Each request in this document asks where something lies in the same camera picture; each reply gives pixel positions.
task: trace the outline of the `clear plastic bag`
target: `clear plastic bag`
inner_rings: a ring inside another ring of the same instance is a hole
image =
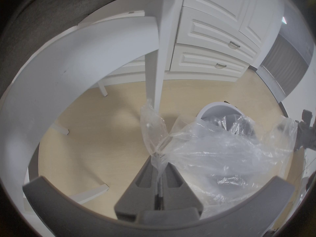
[[[159,176],[168,162],[174,164],[203,203],[201,218],[235,206],[273,176],[283,177],[297,134],[297,123],[281,117],[259,137],[259,126],[238,115],[221,120],[180,116],[168,134],[150,105],[142,108],[141,128]]]

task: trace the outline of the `white cabinet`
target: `white cabinet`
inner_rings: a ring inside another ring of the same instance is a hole
[[[260,52],[249,38],[218,18],[184,7],[177,43],[216,50],[247,63]]]
[[[274,23],[273,14],[278,10],[278,5],[278,0],[250,0],[239,31],[261,47],[266,40],[270,25]]]
[[[214,80],[236,81],[248,66],[246,62],[217,51],[176,44],[170,71],[211,73]]]
[[[205,12],[239,30],[249,2],[250,0],[184,0],[183,6]]]

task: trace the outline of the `white chair leg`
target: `white chair leg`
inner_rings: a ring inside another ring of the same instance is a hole
[[[99,86],[99,89],[100,89],[102,95],[106,97],[107,96],[107,92],[106,92],[106,89],[104,87],[104,84],[103,84],[102,80],[98,81],[98,86]]]
[[[102,195],[104,192],[106,192],[109,189],[109,187],[106,184],[100,185],[97,188],[85,191],[85,192],[81,192],[75,195],[71,195],[69,196],[69,198],[71,198],[72,200],[74,200],[75,202],[79,203],[79,204],[83,204],[86,203],[100,195]]]
[[[159,112],[174,3],[175,0],[153,0],[144,9],[145,16],[156,17],[159,32],[159,49],[145,55],[147,100],[151,101],[156,112]]]
[[[69,130],[59,124],[56,124],[55,122],[51,125],[51,128],[55,129],[56,131],[63,133],[64,135],[68,135]]]

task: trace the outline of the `wooden floor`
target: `wooden floor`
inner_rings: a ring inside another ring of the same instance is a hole
[[[113,206],[148,158],[139,126],[146,101],[145,82],[89,89],[72,103],[58,122],[69,129],[63,135],[49,129],[39,148],[39,174],[66,195],[107,184],[109,190],[84,204],[116,218]],[[252,70],[237,82],[206,80],[164,81],[160,104],[167,128],[177,116],[196,116],[205,105],[228,101],[244,114],[271,129],[282,115],[275,98]]]

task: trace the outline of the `floor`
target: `floor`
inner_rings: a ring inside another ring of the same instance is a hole
[[[106,86],[106,90],[107,97],[98,88],[87,90],[61,114],[58,122],[69,129],[69,135],[53,129],[46,132],[39,148],[39,174],[66,195],[107,184],[107,192],[84,206],[116,218],[114,204],[149,156],[139,126],[145,82]],[[170,130],[180,113],[196,116],[215,101],[235,105],[264,130],[282,115],[270,90],[250,69],[237,82],[166,80],[160,113]]]

